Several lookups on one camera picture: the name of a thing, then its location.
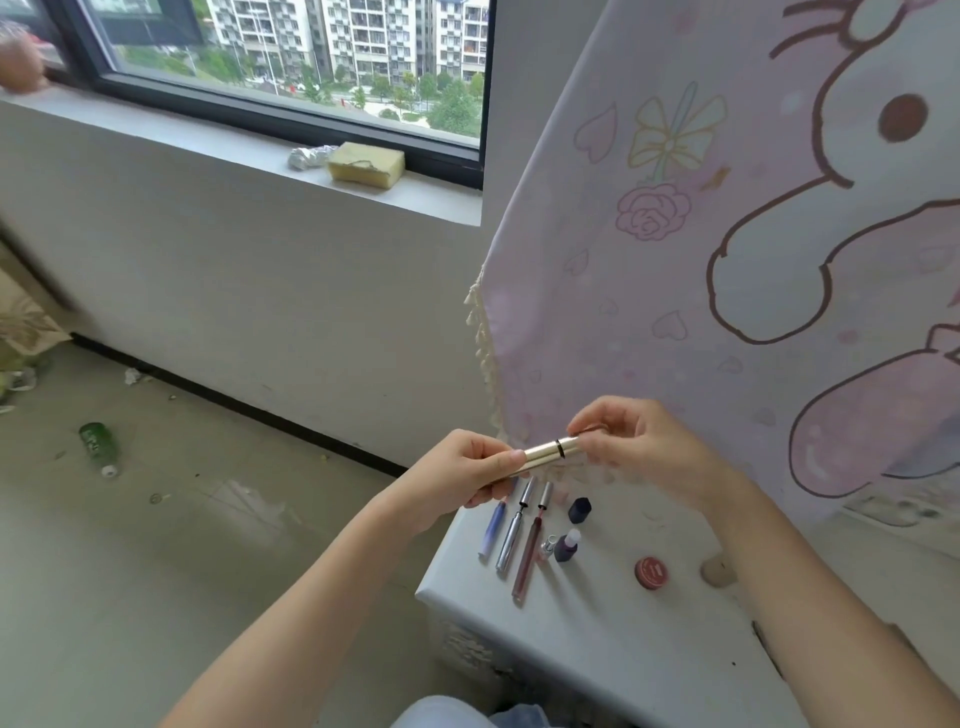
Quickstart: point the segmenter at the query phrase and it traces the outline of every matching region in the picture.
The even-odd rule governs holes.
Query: silver lip gloss tube
[[[520,532],[520,525],[523,522],[523,509],[530,504],[530,496],[534,489],[534,482],[537,479],[532,477],[527,481],[523,494],[520,496],[519,510],[514,513],[510,519],[510,526],[507,528],[507,537],[503,540],[503,547],[500,548],[500,555],[496,558],[496,572],[503,573],[510,566],[510,557],[514,555],[514,545],[516,537]]]

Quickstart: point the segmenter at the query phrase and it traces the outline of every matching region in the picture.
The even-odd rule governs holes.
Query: person's left hand
[[[444,513],[508,496],[513,483],[503,478],[525,462],[521,449],[511,449],[487,435],[455,429],[383,495],[411,518],[420,533]]]

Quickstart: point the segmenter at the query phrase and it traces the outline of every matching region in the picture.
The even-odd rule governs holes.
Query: window frame
[[[158,3],[162,8],[170,3],[185,3],[192,12],[190,0],[158,0]],[[96,13],[87,10],[84,0],[35,0],[35,5],[38,16],[35,24],[43,20],[49,23],[49,33],[46,37],[40,37],[57,45],[68,69],[48,68],[48,77],[58,83],[79,86],[139,106],[283,139],[292,144],[320,146],[353,141],[397,149],[404,153],[406,168],[411,172],[483,189],[496,0],[490,0],[490,31],[478,147],[430,138],[413,131],[368,125],[285,107],[271,103],[269,97],[260,101],[219,92],[214,88],[115,71],[113,66],[116,64],[119,67],[119,64],[112,51],[112,42],[105,40],[104,26]]]

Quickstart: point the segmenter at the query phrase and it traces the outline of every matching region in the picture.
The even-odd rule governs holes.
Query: glass pane
[[[64,67],[57,46],[51,42],[53,36],[46,17],[37,12],[34,0],[0,0],[0,21],[23,25],[30,33],[31,40],[44,62],[56,68]]]
[[[101,17],[160,12],[87,2]],[[479,146],[490,0],[181,2],[204,44],[114,44],[117,70]]]

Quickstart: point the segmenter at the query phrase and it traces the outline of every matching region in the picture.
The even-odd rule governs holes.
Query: green glass bottle
[[[117,470],[117,446],[113,435],[103,423],[87,423],[80,428],[86,454],[100,469],[103,477],[115,477]]]

